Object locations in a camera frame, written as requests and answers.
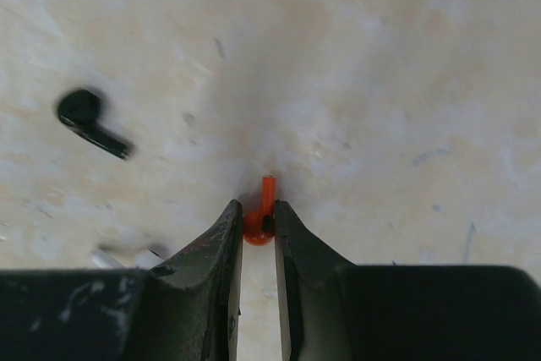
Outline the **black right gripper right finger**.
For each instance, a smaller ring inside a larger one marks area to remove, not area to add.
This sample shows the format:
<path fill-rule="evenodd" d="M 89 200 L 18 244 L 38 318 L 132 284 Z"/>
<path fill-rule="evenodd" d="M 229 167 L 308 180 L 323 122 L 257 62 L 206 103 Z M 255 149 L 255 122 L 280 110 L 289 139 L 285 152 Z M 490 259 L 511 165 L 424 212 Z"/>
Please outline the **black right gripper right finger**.
<path fill-rule="evenodd" d="M 537 360 L 540 288 L 496 265 L 356 265 L 274 209 L 285 360 Z"/>

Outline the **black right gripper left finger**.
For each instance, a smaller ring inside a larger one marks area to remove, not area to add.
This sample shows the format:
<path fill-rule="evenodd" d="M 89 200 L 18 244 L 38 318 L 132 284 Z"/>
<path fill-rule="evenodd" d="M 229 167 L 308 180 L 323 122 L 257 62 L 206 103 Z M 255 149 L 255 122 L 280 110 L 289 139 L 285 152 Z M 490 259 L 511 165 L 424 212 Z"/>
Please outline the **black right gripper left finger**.
<path fill-rule="evenodd" d="M 230 360 L 242 206 L 149 270 L 1 273 L 4 360 Z"/>

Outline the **orange earbud with black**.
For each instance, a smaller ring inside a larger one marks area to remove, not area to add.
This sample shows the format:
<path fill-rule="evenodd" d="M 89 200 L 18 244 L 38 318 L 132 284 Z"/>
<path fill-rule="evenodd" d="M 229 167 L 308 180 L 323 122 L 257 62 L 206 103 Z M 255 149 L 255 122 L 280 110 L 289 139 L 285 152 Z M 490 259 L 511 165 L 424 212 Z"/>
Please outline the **orange earbud with black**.
<path fill-rule="evenodd" d="M 253 246 L 264 246 L 275 236 L 274 207 L 276 202 L 276 178 L 262 178 L 260 207 L 243 217 L 243 239 Z"/>

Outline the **white earbud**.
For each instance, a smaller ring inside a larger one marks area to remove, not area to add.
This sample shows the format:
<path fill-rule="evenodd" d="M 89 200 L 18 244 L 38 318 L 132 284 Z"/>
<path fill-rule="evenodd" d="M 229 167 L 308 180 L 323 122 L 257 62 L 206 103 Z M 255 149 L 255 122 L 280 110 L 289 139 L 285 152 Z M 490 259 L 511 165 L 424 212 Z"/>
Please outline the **white earbud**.
<path fill-rule="evenodd" d="M 149 270 L 161 264 L 165 258 L 150 247 L 121 249 L 101 245 L 90 252 L 90 261 L 102 269 L 137 268 Z"/>

